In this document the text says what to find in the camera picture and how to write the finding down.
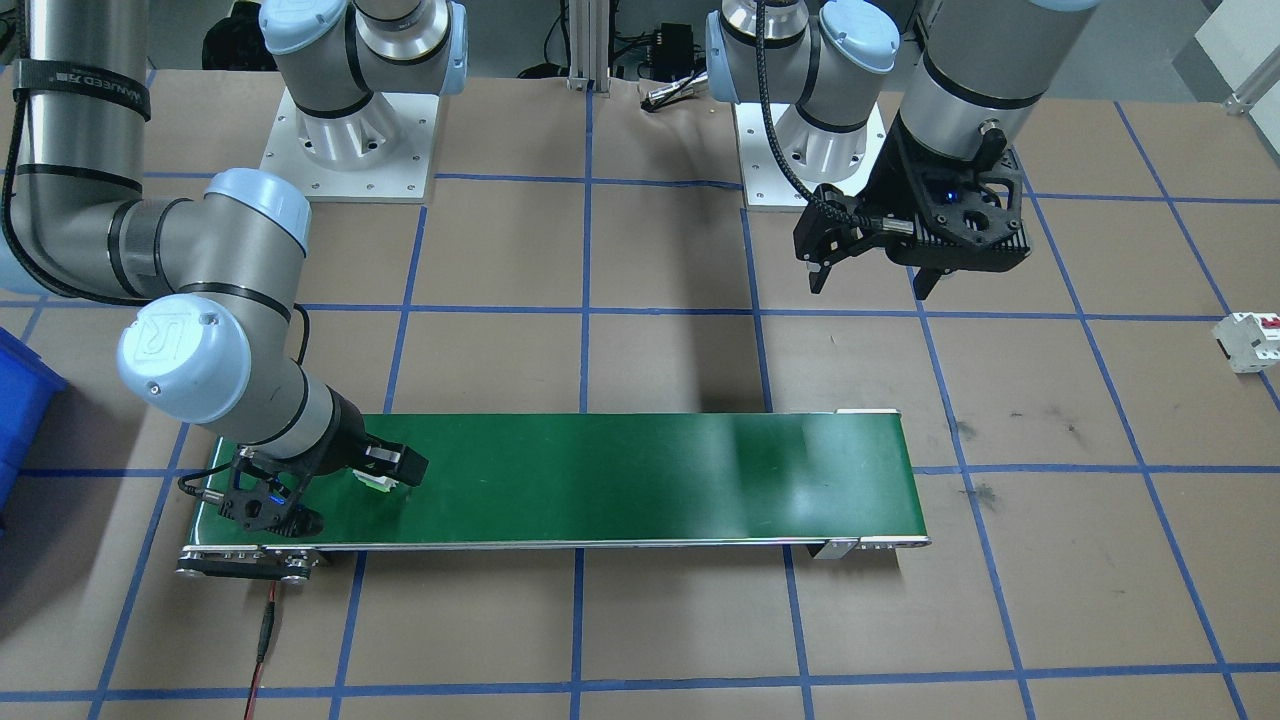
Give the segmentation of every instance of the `blue storage bin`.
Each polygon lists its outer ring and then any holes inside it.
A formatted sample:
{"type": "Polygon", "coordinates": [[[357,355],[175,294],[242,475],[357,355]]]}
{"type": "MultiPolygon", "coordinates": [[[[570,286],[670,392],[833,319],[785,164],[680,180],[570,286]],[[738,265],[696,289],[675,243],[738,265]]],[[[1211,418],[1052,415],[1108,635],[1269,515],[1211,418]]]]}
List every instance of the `blue storage bin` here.
{"type": "Polygon", "coordinates": [[[0,507],[9,498],[50,398],[65,388],[67,380],[0,328],[0,507]]]}

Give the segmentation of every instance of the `bolt hole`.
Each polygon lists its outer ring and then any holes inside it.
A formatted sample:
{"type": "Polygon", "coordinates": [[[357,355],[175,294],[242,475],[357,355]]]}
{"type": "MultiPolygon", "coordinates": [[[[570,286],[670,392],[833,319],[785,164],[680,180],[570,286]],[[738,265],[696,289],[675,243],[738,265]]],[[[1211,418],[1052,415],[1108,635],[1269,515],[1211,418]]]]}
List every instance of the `bolt hole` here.
{"type": "Polygon", "coordinates": [[[991,220],[988,220],[987,215],[983,215],[982,213],[966,210],[964,214],[964,224],[972,231],[983,232],[991,227],[991,220]]]}

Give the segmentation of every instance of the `metal post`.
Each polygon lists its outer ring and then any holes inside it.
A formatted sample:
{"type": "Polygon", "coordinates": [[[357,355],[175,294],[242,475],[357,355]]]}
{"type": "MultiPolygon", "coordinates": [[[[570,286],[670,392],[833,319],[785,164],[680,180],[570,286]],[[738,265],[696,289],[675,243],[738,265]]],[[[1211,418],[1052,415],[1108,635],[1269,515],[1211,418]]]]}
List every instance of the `metal post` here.
{"type": "Polygon", "coordinates": [[[1226,114],[1243,115],[1248,113],[1253,109],[1253,104],[1275,86],[1276,81],[1280,81],[1280,46],[1276,46],[1267,55],[1267,59],[1262,60],[1262,64],[1254,68],[1235,92],[1222,102],[1226,114]]]}
{"type": "Polygon", "coordinates": [[[570,90],[609,92],[609,0],[570,0],[570,90]]]}

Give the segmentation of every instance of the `light blue joint cap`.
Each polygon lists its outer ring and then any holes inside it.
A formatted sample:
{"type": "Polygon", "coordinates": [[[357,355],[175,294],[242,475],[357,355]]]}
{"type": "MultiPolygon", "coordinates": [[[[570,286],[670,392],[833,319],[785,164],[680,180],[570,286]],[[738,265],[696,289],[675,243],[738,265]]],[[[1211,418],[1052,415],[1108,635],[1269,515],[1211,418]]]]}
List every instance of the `light blue joint cap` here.
{"type": "Polygon", "coordinates": [[[22,295],[49,295],[36,278],[22,269],[22,264],[9,250],[9,243],[3,240],[0,240],[0,288],[22,295]]]}
{"type": "Polygon", "coordinates": [[[257,27],[270,54],[288,55],[320,40],[346,12],[347,0],[266,0],[257,27]]]}
{"type": "Polygon", "coordinates": [[[724,32],[719,27],[719,10],[707,15],[707,81],[712,97],[721,102],[737,104],[737,88],[733,87],[733,72],[728,67],[728,54],[724,51],[724,32]]]}
{"type": "Polygon", "coordinates": [[[169,295],[138,310],[115,350],[134,395],[184,423],[212,423],[244,396],[248,338],[229,310],[197,295],[169,295]]]}
{"type": "Polygon", "coordinates": [[[1059,13],[1079,13],[1080,10],[1089,10],[1097,8],[1102,0],[1030,0],[1032,5],[1039,5],[1046,10],[1056,10],[1059,13]]]}
{"type": "Polygon", "coordinates": [[[879,8],[863,0],[831,0],[818,13],[822,33],[855,65],[884,74],[893,69],[901,38],[879,8]]]}
{"type": "Polygon", "coordinates": [[[205,195],[225,195],[270,218],[307,254],[307,232],[311,229],[311,204],[302,191],[284,178],[266,170],[232,168],[214,176],[205,195]]]}
{"type": "Polygon", "coordinates": [[[449,27],[449,67],[444,70],[440,95],[457,95],[467,85],[467,9],[460,3],[449,3],[453,13],[449,27]]]}

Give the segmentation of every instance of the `conveyor belt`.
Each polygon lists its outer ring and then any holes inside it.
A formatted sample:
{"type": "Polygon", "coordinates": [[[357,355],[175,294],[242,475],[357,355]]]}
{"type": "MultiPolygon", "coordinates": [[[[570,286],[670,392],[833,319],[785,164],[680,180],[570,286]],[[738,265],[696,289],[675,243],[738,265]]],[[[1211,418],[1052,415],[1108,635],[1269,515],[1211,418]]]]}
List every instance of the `conveyor belt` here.
{"type": "MultiPolygon", "coordinates": [[[[316,551],[773,543],[840,556],[929,542],[896,411],[370,415],[366,425],[430,460],[421,487],[384,495],[349,471],[316,478],[306,505],[325,529],[301,539],[243,532],[201,505],[183,557],[302,566],[316,551]]],[[[221,443],[214,462],[230,452],[221,443]]]]}

